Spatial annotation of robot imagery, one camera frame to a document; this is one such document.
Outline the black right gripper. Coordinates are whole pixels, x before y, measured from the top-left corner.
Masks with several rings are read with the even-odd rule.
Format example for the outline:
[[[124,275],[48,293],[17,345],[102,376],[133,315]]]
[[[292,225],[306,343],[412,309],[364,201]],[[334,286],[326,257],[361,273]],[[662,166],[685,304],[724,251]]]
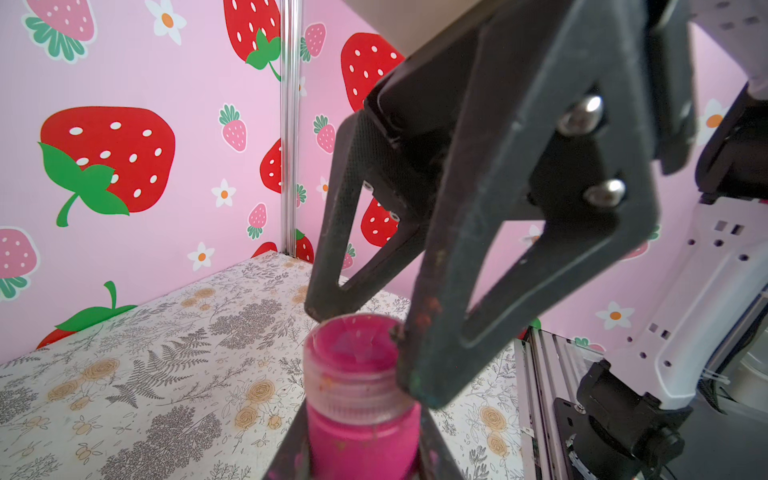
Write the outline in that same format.
[[[405,5],[417,46],[341,124],[305,311],[358,311],[423,251],[398,379],[449,403],[536,316],[644,240],[651,163],[682,168],[685,1]],[[339,283],[363,185],[397,232]]]

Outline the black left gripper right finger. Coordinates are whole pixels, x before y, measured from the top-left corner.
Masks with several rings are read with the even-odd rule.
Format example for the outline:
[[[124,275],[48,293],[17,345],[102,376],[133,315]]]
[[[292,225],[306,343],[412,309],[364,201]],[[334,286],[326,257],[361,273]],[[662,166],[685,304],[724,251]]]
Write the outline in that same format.
[[[418,478],[420,480],[464,479],[461,469],[451,455],[428,409],[422,409],[420,416]]]

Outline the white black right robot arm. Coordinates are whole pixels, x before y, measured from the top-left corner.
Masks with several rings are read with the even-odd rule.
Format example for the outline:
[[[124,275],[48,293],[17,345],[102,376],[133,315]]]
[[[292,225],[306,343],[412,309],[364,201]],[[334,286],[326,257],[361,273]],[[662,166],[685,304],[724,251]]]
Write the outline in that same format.
[[[573,399],[536,352],[527,446],[567,479],[722,478],[734,436],[691,427],[767,316],[767,5],[763,1],[353,1],[395,47],[341,125],[306,299],[309,416],[415,413],[406,468],[454,477],[430,409],[532,319],[647,240],[650,165],[696,135],[688,27],[747,83],[697,165],[701,200],[662,296]]]

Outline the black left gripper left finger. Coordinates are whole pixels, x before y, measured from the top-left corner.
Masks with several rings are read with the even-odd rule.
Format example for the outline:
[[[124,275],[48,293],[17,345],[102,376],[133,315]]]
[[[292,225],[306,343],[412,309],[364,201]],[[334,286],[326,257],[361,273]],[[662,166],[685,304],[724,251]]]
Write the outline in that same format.
[[[263,480],[310,480],[311,454],[307,404],[302,403]]]

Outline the magenta paint jar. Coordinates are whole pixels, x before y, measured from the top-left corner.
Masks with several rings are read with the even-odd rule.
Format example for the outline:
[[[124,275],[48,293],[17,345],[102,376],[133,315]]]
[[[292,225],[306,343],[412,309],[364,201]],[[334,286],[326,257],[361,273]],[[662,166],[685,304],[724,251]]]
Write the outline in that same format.
[[[412,470],[421,406],[376,425],[347,425],[307,408],[314,479],[404,479]]]

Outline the magenta jar lid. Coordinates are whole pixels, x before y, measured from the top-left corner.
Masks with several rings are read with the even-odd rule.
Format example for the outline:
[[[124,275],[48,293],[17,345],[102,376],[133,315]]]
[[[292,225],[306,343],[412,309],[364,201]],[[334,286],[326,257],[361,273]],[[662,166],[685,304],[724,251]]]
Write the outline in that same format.
[[[357,313],[320,323],[303,349],[306,402],[320,415],[353,426],[391,422],[415,401],[396,381],[398,347],[392,333],[402,322]]]

